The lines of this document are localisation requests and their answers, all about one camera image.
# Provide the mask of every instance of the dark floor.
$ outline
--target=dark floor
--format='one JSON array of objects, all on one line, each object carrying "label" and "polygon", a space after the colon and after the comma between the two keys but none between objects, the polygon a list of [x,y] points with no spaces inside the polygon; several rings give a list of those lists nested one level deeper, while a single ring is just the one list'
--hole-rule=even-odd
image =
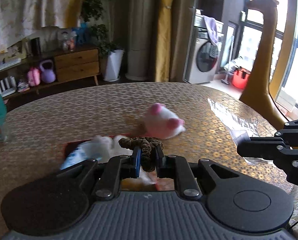
[{"label": "dark floor", "polygon": [[[134,82],[134,81],[128,80],[124,76],[121,77],[121,79],[116,82],[103,81],[100,76],[98,78],[99,86],[107,85],[107,84],[129,83],[129,82]],[[19,106],[22,106],[29,102],[35,101],[39,98],[44,98],[47,96],[51,96],[54,94],[58,94],[58,93],[62,93],[62,92],[70,91],[70,90],[75,90],[75,89],[79,89],[79,88],[93,87],[95,85],[96,85],[96,83],[95,83],[94,78],[88,77],[88,78],[83,78],[83,79],[79,79],[79,80],[74,80],[74,81],[54,85],[54,86],[47,87],[44,89],[39,89],[39,95],[37,95],[37,93],[35,91],[32,91],[30,93],[26,93],[26,94],[19,95],[14,98],[10,98],[7,103],[7,110],[9,112]]]}]

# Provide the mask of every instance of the patterned tablecloth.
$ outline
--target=patterned tablecloth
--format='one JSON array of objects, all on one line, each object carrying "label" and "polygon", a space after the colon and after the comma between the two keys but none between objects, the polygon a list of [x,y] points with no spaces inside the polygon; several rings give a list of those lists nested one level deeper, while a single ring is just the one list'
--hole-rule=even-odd
[{"label": "patterned tablecloth", "polygon": [[[212,88],[183,83],[84,88],[39,99],[9,112],[7,124],[14,138],[9,143],[0,142],[0,203],[11,189],[59,169],[67,142],[97,134],[126,134],[140,123],[154,102],[164,103],[185,120],[186,131],[164,141],[164,154],[182,155],[190,162],[210,158],[293,192],[294,187],[286,182],[283,171],[267,164],[253,167],[238,156],[235,144],[211,111],[207,98],[240,117],[258,119],[260,136],[275,133],[264,118],[242,102]],[[298,203],[295,209],[298,217]],[[7,228],[0,213],[0,236],[5,232]]]}]

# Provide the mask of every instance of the purple kettlebell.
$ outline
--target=purple kettlebell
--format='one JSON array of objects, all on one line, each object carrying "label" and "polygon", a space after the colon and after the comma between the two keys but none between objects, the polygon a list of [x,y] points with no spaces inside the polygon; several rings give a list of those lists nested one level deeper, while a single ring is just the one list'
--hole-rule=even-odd
[{"label": "purple kettlebell", "polygon": [[[45,69],[42,65],[50,63],[51,68]],[[52,83],[56,80],[56,74],[53,71],[53,61],[51,59],[40,62],[39,68],[41,70],[41,80],[45,83]]]}]

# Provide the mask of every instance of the white tile floor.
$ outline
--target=white tile floor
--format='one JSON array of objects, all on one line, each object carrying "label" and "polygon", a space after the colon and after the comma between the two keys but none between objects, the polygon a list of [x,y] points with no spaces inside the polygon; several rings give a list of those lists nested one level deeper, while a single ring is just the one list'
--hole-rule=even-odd
[{"label": "white tile floor", "polygon": [[232,84],[229,84],[229,85],[224,84],[219,79],[213,80],[210,83],[202,84],[202,86],[220,90],[220,91],[225,92],[228,95],[230,95],[230,96],[232,96],[233,98],[236,98],[236,99],[240,98],[240,96],[242,94],[242,91],[243,91],[239,88],[236,88]]}]

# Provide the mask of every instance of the plush toy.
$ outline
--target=plush toy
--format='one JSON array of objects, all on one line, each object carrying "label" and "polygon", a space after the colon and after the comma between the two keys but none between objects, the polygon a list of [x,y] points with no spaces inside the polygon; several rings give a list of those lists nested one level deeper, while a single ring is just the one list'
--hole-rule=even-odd
[{"label": "plush toy", "polygon": [[169,139],[185,131],[185,121],[166,108],[165,105],[155,103],[144,117],[146,127],[145,136]]}]

